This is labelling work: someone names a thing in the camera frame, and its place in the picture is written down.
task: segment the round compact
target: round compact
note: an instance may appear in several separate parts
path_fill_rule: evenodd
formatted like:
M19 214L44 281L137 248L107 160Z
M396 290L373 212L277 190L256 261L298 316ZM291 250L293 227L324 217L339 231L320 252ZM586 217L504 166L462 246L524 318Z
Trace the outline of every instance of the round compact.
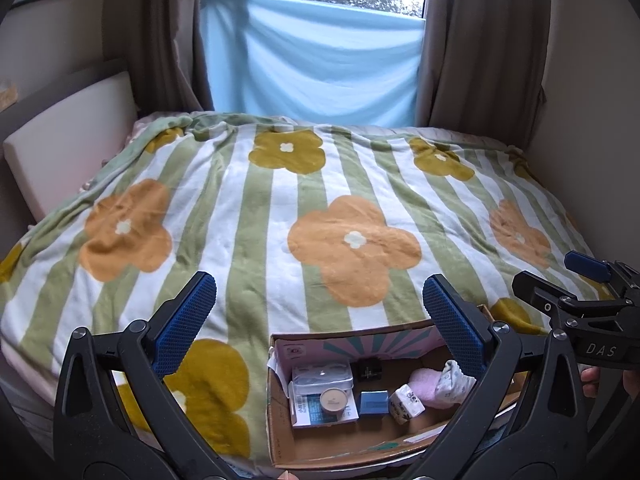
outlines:
M347 394L338 388L329 388L320 395L320 406L329 415L340 415L347 407Z

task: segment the small blue box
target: small blue box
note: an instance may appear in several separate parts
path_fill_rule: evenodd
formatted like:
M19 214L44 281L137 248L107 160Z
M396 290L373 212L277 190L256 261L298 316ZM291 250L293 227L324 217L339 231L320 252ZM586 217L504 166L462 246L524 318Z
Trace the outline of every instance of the small blue box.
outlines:
M358 406L360 415L386 415L389 412L387 392L362 392Z

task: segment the gray headboard frame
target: gray headboard frame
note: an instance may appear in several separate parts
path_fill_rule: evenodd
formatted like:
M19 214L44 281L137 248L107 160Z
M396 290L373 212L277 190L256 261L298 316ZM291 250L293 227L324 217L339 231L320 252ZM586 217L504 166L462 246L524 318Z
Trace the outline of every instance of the gray headboard frame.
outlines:
M121 59L92 65L59 78L0 112L0 260L27 232L28 225L35 223L4 159L2 143L14 131L57 102L126 69L126 63Z

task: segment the curtain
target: curtain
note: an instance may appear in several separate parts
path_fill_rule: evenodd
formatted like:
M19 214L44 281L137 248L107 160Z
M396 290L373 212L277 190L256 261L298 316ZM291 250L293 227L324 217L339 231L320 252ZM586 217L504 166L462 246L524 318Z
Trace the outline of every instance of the curtain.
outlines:
M525 148L546 61L551 0L426 0L416 125Z
M104 0L104 57L126 60L143 114L213 110L199 10L199 0Z
M216 108L413 126L424 20L305 0L202 0Z

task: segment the brown curtain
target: brown curtain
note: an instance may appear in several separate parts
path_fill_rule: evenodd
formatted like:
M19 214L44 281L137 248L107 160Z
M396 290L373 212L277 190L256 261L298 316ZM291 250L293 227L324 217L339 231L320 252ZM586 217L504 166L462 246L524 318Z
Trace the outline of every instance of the brown curtain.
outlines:
M213 110L200 0L104 0L105 59L127 61L141 113Z
M546 61L551 0L426 0L417 126L526 147Z

